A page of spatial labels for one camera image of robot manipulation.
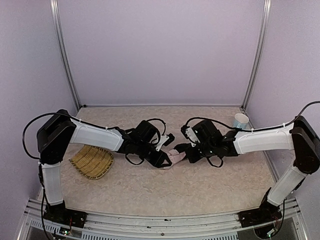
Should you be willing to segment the pink and black folding umbrella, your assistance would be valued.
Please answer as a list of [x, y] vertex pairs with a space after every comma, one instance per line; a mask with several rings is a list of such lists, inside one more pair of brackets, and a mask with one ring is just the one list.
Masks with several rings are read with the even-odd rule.
[[176, 149], [171, 149], [169, 151], [166, 151], [166, 153], [169, 160], [171, 161], [171, 165], [163, 167], [164, 170], [169, 170], [171, 167], [181, 162], [186, 157], [186, 153], [184, 151], [178, 152]]

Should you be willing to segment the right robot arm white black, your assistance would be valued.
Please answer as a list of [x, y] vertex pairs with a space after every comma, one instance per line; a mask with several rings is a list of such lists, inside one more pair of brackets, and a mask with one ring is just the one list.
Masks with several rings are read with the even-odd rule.
[[225, 135], [213, 121], [202, 118], [195, 126], [181, 128], [189, 143], [181, 143], [174, 150], [185, 154], [185, 159], [196, 163], [202, 158], [216, 156], [237, 157], [251, 152], [270, 150], [293, 150], [295, 160], [270, 188], [261, 202], [262, 209], [277, 209], [285, 198], [302, 184], [307, 175], [320, 168], [320, 139], [303, 116], [283, 125], [245, 130], [234, 127]]

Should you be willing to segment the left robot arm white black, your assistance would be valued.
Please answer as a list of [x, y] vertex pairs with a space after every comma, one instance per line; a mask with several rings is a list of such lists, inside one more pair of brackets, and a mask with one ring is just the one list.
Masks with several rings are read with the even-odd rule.
[[124, 130], [82, 121], [64, 109], [49, 116], [36, 134], [45, 199], [49, 206], [64, 204], [60, 168], [69, 144], [89, 145], [125, 156], [136, 155], [158, 169], [173, 164], [162, 146], [170, 144], [174, 136], [161, 134], [150, 120], [142, 120], [137, 127]]

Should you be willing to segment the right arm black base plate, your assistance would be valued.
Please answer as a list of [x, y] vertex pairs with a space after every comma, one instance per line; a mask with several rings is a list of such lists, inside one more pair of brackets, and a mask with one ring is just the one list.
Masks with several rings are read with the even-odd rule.
[[260, 206], [251, 210], [245, 210], [238, 213], [242, 228], [251, 227], [275, 221], [282, 218], [279, 206]]

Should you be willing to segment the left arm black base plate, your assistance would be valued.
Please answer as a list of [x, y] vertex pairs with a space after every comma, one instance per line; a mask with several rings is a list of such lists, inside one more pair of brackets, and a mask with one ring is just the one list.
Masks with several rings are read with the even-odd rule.
[[83, 228], [87, 219], [84, 211], [66, 208], [64, 203], [47, 205], [43, 218], [69, 227]]

